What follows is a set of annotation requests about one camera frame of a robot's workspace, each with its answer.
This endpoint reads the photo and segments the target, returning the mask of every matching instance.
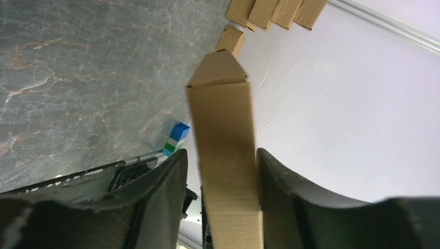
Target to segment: stacked lego bricks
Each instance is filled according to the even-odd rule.
[[[189,126],[181,122],[177,123],[173,127],[173,130],[171,131],[171,134],[168,137],[168,141],[165,144],[165,148],[163,149],[162,153],[165,156],[169,157],[174,152],[182,148],[182,145],[185,142],[185,138],[188,135],[188,132],[189,132]]]

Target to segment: cardboard piece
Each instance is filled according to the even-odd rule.
[[[251,86],[232,54],[207,54],[187,96],[216,249],[262,249]]]
[[[227,26],[220,41],[215,48],[215,52],[226,49],[237,57],[244,45],[244,34],[233,26]]]
[[[326,4],[327,0],[304,0],[295,16],[295,22],[308,30],[312,30]]]
[[[246,29],[250,29],[250,27],[252,27],[253,28],[253,30],[251,30],[252,32],[255,32],[257,29],[260,29],[260,30],[264,30],[265,32],[268,32],[269,30],[270,30],[270,28],[272,27],[272,24],[273,24],[273,22],[272,21],[270,21],[269,22],[269,24],[267,25],[267,28],[262,28],[262,27],[257,27],[255,24],[253,24],[252,22],[249,22],[248,24],[247,24],[247,27],[246,27]]]
[[[289,30],[303,0],[280,0],[272,15],[272,22]]]
[[[255,0],[232,0],[226,12],[226,18],[238,23],[242,27],[249,27],[251,31],[254,31],[255,28],[252,24],[249,24],[248,20],[254,3]]]
[[[262,29],[266,29],[277,7],[278,1],[279,0],[256,0],[249,16],[249,21]]]

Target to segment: textured white wall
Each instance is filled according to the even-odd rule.
[[[332,191],[440,195],[440,56],[327,5],[312,32],[246,33],[256,138]],[[200,193],[194,143],[188,186]],[[201,240],[198,225],[182,231]]]
[[[439,0],[354,0],[387,17],[440,39]]]

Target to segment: green lego brick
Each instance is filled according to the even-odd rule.
[[[169,143],[165,144],[165,149],[167,149],[167,150],[169,150],[171,152],[175,152],[176,151],[176,147],[172,146]]]

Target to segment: marble countertop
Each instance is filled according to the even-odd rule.
[[[0,2],[0,192],[161,149],[228,4]]]

